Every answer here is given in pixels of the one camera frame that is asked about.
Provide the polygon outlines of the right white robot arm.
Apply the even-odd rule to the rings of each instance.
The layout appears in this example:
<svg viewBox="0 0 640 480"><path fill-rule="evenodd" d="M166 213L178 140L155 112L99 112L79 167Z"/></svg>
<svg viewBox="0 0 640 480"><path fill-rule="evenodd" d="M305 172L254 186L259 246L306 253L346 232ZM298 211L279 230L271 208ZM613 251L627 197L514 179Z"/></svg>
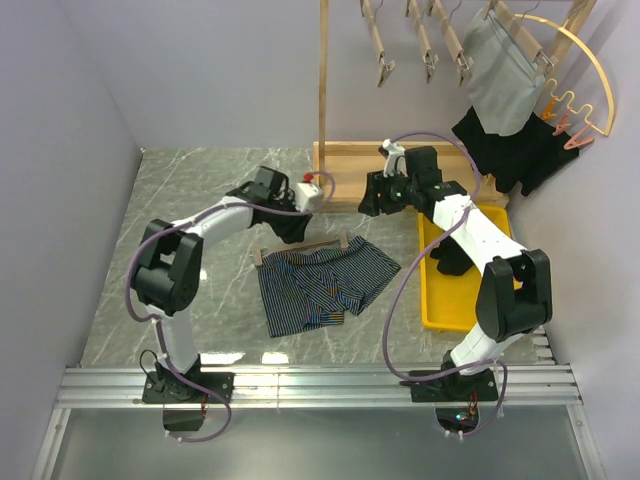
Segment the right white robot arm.
<svg viewBox="0 0 640 480"><path fill-rule="evenodd" d="M385 165L368 173L359 212L375 217L415 208L441 229L436 243L453 241L481 275L476 323L445 354L440 371L397 376L417 401L495 400L491 365L552 317L550 260L503 233L458 182L444 180L434 147L405 148L386 139L379 151Z"/></svg>

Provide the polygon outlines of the striped navy underwear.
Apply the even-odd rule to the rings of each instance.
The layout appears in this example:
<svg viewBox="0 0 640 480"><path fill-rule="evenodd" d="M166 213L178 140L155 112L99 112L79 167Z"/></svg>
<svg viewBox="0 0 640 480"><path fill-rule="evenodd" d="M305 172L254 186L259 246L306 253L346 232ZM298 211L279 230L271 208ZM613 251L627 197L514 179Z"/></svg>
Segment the striped navy underwear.
<svg viewBox="0 0 640 480"><path fill-rule="evenodd" d="M279 338L341 325L360 315L401 266L361 236L346 248L268 255L256 266L269 336Z"/></svg>

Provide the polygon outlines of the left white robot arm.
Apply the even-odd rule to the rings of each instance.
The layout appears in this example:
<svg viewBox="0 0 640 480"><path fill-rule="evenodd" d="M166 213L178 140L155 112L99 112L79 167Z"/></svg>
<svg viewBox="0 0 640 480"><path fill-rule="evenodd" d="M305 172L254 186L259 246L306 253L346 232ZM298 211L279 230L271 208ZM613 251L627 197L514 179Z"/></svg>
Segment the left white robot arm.
<svg viewBox="0 0 640 480"><path fill-rule="evenodd" d="M198 293L205 250L259 224L286 244L300 243L325 194L309 172L297 183L269 167L217 203L174 222L151 221L129 264L125 304L137 322L149 322L159 351L147 376L146 403L229 402L232 377L203 371L190 308Z"/></svg>

